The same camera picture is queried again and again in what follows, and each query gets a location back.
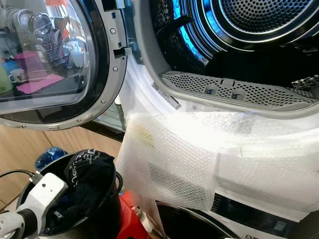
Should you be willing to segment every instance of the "cable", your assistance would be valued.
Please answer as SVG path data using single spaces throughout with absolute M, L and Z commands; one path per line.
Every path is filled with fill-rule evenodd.
M 29 175 L 30 177 L 32 177 L 34 175 L 34 173 L 24 170 L 24 169 L 15 169 L 15 170 L 10 170 L 8 172 L 5 172 L 3 174 L 0 174 L 0 178 L 5 177 L 8 174 L 12 174 L 12 173 L 25 173 L 27 175 Z

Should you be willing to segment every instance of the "washing machine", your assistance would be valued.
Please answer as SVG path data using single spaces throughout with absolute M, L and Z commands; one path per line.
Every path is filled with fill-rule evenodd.
M 317 0 L 1 0 L 0 7 L 1 124 L 71 128 L 119 94 L 127 118 L 253 112 L 304 132 L 319 127 Z M 214 206 L 203 213 L 239 238 L 287 238 L 319 209 L 318 156 L 293 153 L 288 174 L 256 164 L 247 175 L 238 170 L 250 167 L 244 157 L 221 157 L 236 166 L 224 168 Z M 271 180 L 261 185 L 260 177 Z

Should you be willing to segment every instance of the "dryer door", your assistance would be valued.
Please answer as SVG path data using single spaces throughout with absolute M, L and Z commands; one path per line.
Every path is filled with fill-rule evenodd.
M 0 4 L 0 123 L 64 129 L 92 120 L 110 106 L 127 63 L 123 15 L 116 4 Z

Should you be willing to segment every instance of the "blue object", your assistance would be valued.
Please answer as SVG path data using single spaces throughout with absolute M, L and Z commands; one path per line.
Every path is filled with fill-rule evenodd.
M 48 148 L 35 162 L 35 169 L 37 171 L 44 168 L 49 163 L 57 160 L 58 158 L 66 155 L 67 152 L 65 152 L 63 149 L 59 147 L 51 147 Z
M 2 65 L 3 65 L 7 75 L 10 75 L 10 72 L 15 70 L 15 69 L 20 69 L 19 64 L 15 61 L 12 61 L 12 60 L 8 60 L 8 61 L 4 62 Z

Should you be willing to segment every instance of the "black bucket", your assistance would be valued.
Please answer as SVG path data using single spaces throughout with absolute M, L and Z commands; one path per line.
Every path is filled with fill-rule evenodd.
M 53 173 L 66 182 L 63 171 L 68 165 L 72 156 L 73 154 L 68 154 L 57 159 L 56 161 L 53 161 L 44 167 L 40 173 L 42 175 L 45 175 L 46 173 Z M 116 176 L 114 176 L 113 184 L 106 191 L 106 194 L 101 200 L 99 207 L 95 212 L 92 213 L 91 216 L 81 219 L 67 230 L 57 232 L 55 234 L 42 234 L 41 236 L 55 236 L 74 229 L 72 230 L 72 233 L 76 234 L 75 238 L 77 239 L 115 239 L 121 229 L 121 204 L 118 196 L 118 192 L 121 189 L 121 183 L 119 188 L 117 188 L 115 183 L 116 177 L 121 181 L 121 177 L 117 173 Z M 28 183 L 25 186 L 18 199 L 17 208 L 25 202 L 29 192 L 33 187 L 34 185 L 32 183 Z

